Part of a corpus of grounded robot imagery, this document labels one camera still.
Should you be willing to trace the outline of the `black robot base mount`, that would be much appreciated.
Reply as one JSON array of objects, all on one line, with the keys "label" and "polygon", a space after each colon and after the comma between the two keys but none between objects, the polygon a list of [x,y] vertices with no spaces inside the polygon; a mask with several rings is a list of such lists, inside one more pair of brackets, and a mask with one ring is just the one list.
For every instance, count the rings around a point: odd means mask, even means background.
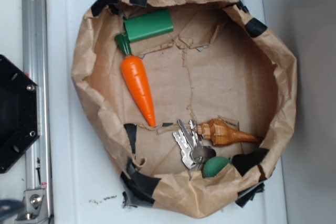
[{"label": "black robot base mount", "polygon": [[39,137],[38,85],[1,55],[1,173]]}]

